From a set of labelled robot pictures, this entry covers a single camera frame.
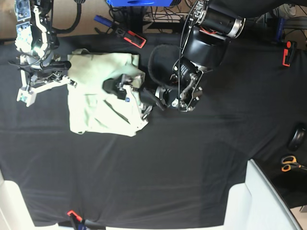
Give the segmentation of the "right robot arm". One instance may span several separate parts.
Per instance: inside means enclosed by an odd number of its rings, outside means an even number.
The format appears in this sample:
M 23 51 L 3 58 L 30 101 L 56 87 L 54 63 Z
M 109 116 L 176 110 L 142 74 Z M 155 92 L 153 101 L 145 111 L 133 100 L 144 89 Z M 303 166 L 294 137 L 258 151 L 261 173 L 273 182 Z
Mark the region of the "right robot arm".
M 17 100 L 31 106 L 36 96 L 52 88 L 77 83 L 65 75 L 71 63 L 61 60 L 54 51 L 59 47 L 59 34 L 69 34 L 81 19 L 83 0 L 77 0 L 77 14 L 68 29 L 53 27 L 52 0 L 17 0 L 14 9 L 17 19 L 15 46 L 20 53 L 17 61 L 9 64 L 18 67 L 22 86 Z

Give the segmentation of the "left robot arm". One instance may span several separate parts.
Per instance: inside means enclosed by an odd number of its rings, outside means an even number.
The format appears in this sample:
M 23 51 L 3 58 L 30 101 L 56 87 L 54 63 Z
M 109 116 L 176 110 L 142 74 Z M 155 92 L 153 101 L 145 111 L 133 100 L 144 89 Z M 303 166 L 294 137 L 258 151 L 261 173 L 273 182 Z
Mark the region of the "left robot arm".
M 257 17 L 283 4 L 306 6 L 305 0 L 198 0 L 190 10 L 181 27 L 181 40 L 174 44 L 159 44 L 148 53 L 150 81 L 172 94 L 182 92 L 191 83 L 190 73 L 197 77 L 217 68 L 225 55 L 231 38 L 243 29 L 245 18 Z M 171 83 L 158 73 L 160 65 L 152 61 L 161 60 L 162 53 L 178 55 L 174 65 L 175 79 Z

